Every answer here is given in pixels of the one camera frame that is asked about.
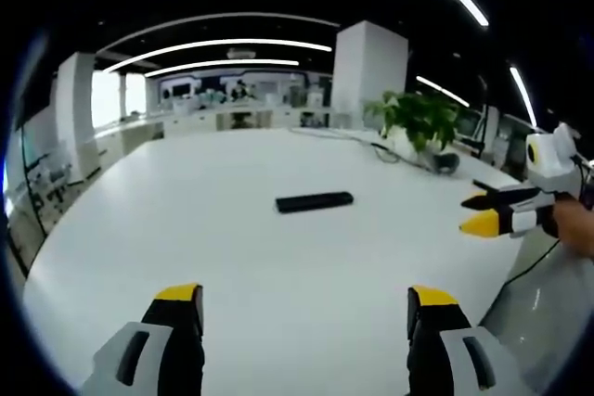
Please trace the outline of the person's right hand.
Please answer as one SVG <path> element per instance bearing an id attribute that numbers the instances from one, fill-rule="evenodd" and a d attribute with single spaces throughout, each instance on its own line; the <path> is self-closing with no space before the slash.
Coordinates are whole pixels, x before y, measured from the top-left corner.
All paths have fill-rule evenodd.
<path id="1" fill-rule="evenodd" d="M 553 218 L 563 245 L 576 255 L 592 258 L 593 211 L 587 210 L 575 199 L 559 199 L 553 206 Z"/>

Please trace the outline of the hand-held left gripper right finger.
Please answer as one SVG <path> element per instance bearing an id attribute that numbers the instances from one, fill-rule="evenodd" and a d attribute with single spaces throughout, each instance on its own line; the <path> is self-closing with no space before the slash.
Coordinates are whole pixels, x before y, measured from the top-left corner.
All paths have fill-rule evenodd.
<path id="1" fill-rule="evenodd" d="M 407 341 L 410 395 L 524 394 L 514 357 L 445 291 L 407 290 Z"/>

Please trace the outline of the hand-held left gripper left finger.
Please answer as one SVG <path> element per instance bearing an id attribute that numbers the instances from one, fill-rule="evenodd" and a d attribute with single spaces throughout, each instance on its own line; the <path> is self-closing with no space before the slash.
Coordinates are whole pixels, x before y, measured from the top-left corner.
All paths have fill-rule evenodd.
<path id="1" fill-rule="evenodd" d="M 83 395 L 200 395 L 203 286 L 168 287 L 94 354 Z"/>

